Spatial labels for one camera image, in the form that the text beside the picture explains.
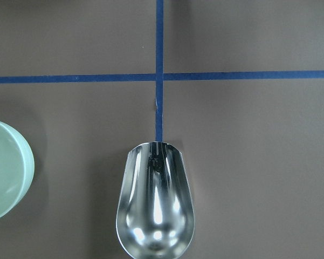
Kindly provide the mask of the green bowl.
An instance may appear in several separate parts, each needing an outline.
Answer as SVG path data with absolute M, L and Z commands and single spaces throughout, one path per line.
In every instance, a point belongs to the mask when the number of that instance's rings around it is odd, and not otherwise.
M 0 218 L 26 195 L 34 173 L 35 160 L 27 140 L 0 121 Z

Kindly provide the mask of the metal ice scoop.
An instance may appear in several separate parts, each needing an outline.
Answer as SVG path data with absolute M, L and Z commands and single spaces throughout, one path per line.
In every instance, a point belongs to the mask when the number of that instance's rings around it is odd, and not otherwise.
M 140 144 L 127 155 L 116 233 L 132 258 L 180 258 L 195 231 L 182 153 L 169 143 Z

